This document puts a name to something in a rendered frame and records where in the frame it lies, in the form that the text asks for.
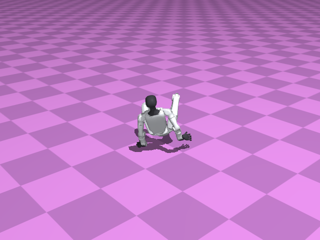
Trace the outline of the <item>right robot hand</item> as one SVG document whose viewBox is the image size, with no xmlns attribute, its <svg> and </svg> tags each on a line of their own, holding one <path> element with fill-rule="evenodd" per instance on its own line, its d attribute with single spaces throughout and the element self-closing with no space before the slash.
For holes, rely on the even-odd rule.
<svg viewBox="0 0 320 240">
<path fill-rule="evenodd" d="M 187 133 L 187 132 L 186 132 L 186 133 Z M 191 138 L 190 133 L 189 133 L 189 134 L 186 134 L 186 133 L 182 135 L 182 139 L 180 139 L 179 141 L 183 141 L 183 140 L 186 140 L 186 141 L 190 140 L 190 141 L 192 141 L 192 138 Z"/>
</svg>

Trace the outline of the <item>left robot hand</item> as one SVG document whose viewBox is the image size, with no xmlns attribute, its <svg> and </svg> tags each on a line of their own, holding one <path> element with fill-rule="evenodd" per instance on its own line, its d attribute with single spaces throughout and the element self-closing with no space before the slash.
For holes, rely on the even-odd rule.
<svg viewBox="0 0 320 240">
<path fill-rule="evenodd" d="M 140 147 L 146 147 L 145 145 L 141 145 L 140 140 L 139 140 L 139 142 L 137 142 L 137 144 L 136 144 L 136 145 L 137 145 L 137 147 L 138 147 L 138 148 L 140 148 Z"/>
</svg>

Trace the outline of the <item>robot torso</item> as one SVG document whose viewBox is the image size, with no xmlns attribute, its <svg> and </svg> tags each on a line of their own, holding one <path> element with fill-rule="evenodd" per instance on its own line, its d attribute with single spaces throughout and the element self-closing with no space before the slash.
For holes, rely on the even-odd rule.
<svg viewBox="0 0 320 240">
<path fill-rule="evenodd" d="M 144 112 L 145 121 L 149 130 L 153 132 L 153 134 L 157 134 L 159 137 L 163 137 L 170 134 L 170 132 L 166 123 L 166 117 L 163 112 L 163 107 L 156 107 L 156 109 L 159 110 L 158 115 L 150 116 L 148 114 L 148 112 L 150 112 L 150 109 Z"/>
</svg>

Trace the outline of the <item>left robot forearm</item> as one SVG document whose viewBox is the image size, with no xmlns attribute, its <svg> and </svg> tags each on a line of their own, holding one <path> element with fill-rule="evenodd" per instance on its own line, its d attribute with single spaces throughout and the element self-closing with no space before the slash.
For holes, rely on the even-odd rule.
<svg viewBox="0 0 320 240">
<path fill-rule="evenodd" d="M 147 146 L 147 142 L 146 142 L 145 137 L 139 137 L 138 136 L 138 139 L 140 140 L 140 143 L 141 143 L 142 146 Z"/>
</svg>

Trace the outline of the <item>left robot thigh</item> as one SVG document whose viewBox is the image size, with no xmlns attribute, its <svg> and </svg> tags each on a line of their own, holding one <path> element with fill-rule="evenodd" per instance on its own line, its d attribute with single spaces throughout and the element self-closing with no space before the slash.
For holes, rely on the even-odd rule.
<svg viewBox="0 0 320 240">
<path fill-rule="evenodd" d="M 150 109 L 150 108 L 146 106 L 146 102 L 144 102 L 144 103 L 142 104 L 142 106 L 141 106 L 141 111 L 142 111 L 142 113 L 144 113 L 145 111 L 147 111 L 147 110 L 149 110 L 149 109 Z M 149 127 L 148 127 L 148 125 L 147 125 L 147 123 L 146 123 L 146 120 L 144 120 L 144 124 L 145 124 L 146 129 L 147 129 L 147 131 L 148 131 L 149 134 L 151 134 L 152 136 L 157 136 L 157 134 L 154 134 L 152 131 L 149 130 Z"/>
</svg>

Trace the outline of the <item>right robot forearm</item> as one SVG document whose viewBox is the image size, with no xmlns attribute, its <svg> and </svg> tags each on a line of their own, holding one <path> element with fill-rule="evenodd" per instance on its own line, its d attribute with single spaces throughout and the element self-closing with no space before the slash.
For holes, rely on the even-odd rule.
<svg viewBox="0 0 320 240">
<path fill-rule="evenodd" d="M 180 126 L 179 126 L 179 128 L 180 128 Z M 180 130 L 176 131 L 175 134 L 176 134 L 177 140 L 182 140 L 183 139 L 181 128 L 180 128 Z"/>
</svg>

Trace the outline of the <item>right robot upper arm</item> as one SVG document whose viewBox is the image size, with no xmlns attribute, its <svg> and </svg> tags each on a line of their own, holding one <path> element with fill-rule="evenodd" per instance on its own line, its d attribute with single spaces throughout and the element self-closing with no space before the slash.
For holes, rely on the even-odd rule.
<svg viewBox="0 0 320 240">
<path fill-rule="evenodd" d="M 172 112 L 171 109 L 169 108 L 163 108 L 163 112 L 166 116 L 168 116 L 168 119 L 169 121 L 171 122 L 171 124 L 173 125 L 172 126 L 172 129 L 174 132 L 177 132 L 178 130 L 180 130 L 180 127 L 179 125 L 177 124 L 177 120 Z"/>
</svg>

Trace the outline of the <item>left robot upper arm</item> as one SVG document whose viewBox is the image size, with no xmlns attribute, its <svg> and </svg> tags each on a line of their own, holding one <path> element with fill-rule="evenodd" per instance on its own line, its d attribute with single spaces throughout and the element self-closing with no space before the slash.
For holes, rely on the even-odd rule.
<svg viewBox="0 0 320 240">
<path fill-rule="evenodd" d="M 137 117 L 137 128 L 138 128 L 138 136 L 145 137 L 146 132 L 144 131 L 144 121 L 145 121 L 145 113 L 141 113 Z"/>
</svg>

